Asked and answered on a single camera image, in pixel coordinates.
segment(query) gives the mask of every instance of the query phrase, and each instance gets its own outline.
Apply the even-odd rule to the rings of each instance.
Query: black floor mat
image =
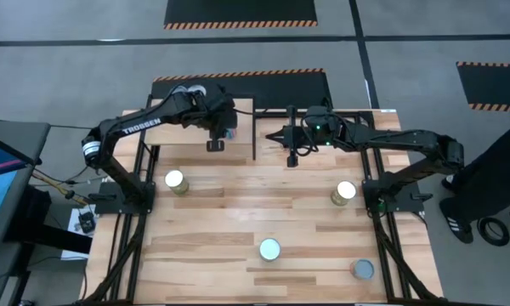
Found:
[[[165,30],[317,26],[314,0],[169,0]]]
[[[236,97],[254,97],[258,109],[285,109],[288,105],[305,109],[320,105],[324,98],[331,101],[326,73],[319,68],[164,76],[154,80],[151,94],[163,99],[173,87],[192,78],[212,80]]]
[[[470,108],[510,111],[510,64],[457,62]]]

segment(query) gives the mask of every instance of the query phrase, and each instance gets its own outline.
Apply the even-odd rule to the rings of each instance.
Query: hazard tape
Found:
[[[475,103],[468,106],[476,111],[510,111],[510,105]]]
[[[280,74],[294,74],[294,73],[314,73],[325,72],[323,68],[313,69],[289,69],[289,70],[276,70],[276,71],[245,71],[245,72],[226,72],[226,73],[207,73],[200,75],[187,75],[187,76],[162,76],[153,79],[153,82],[175,81],[175,80],[188,80],[192,78],[215,78],[215,77],[253,77],[253,76],[267,76],[267,75],[280,75]]]
[[[241,29],[317,26],[315,20],[182,22],[164,25],[164,30]]]
[[[457,62],[457,67],[460,67],[463,65],[487,66],[487,67],[510,67],[510,64],[507,64],[507,63]]]

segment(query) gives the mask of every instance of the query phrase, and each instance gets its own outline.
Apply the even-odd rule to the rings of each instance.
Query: metal can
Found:
[[[179,170],[172,170],[164,177],[164,183],[170,190],[178,196],[185,194],[189,190],[189,182],[184,174]]]
[[[348,181],[343,181],[338,184],[338,187],[331,193],[331,201],[336,206],[344,206],[348,204],[349,200],[353,199],[357,191],[355,185]]]
[[[280,256],[281,246],[276,239],[268,238],[261,242],[261,246],[258,250],[264,261],[272,262]]]
[[[359,280],[369,280],[374,276],[374,265],[368,259],[355,260],[349,265],[349,270]]]

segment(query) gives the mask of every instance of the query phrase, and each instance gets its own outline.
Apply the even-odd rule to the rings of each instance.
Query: wooden board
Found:
[[[400,129],[396,113],[375,110],[374,116],[377,128]],[[361,190],[346,207],[334,206],[329,197],[342,180],[360,186],[360,155],[325,147],[300,158],[299,167],[287,168],[287,153],[264,138],[284,121],[258,120],[256,161],[239,154],[235,162],[208,157],[216,153],[195,154],[188,144],[162,147],[175,149],[161,152],[153,178],[156,204],[145,231],[135,303],[386,300]],[[136,145],[120,142],[118,150],[124,154],[128,145],[132,160],[124,161],[132,167]],[[405,152],[383,150],[382,157],[389,171],[409,164]],[[164,184],[164,174],[174,168],[190,182],[186,196],[175,196]],[[396,218],[406,261],[429,290],[441,295],[424,224],[409,213]],[[105,275],[114,224],[115,216],[104,216],[97,225],[87,267],[89,292]],[[258,244],[270,237],[281,244],[282,254],[266,263],[258,257]],[[359,258],[369,258],[377,268],[372,280],[351,275],[349,265]],[[396,272],[393,279],[400,296]]]
[[[162,99],[154,99],[152,105],[157,105]],[[253,112],[251,99],[235,99],[236,109]],[[250,145],[252,143],[253,120],[250,115],[238,113],[238,128],[234,139],[225,139],[225,145]],[[163,124],[150,128],[145,132],[147,145],[204,145],[210,140],[209,132],[198,127],[183,128],[180,125]]]

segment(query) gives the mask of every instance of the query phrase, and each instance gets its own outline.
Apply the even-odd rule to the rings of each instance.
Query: shoe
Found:
[[[446,188],[447,190],[453,192],[453,193],[456,193],[457,190],[455,188],[453,188],[453,174],[451,175],[448,175],[447,177],[445,177],[444,179],[442,179],[442,187]]]
[[[442,214],[444,215],[445,222],[448,224],[448,227],[450,227],[451,233],[457,237],[462,243],[470,244],[474,241],[473,236],[473,228],[470,226],[470,224],[464,224],[463,222],[459,222],[454,218],[451,218],[444,210],[443,202],[441,201],[440,211],[442,211]]]

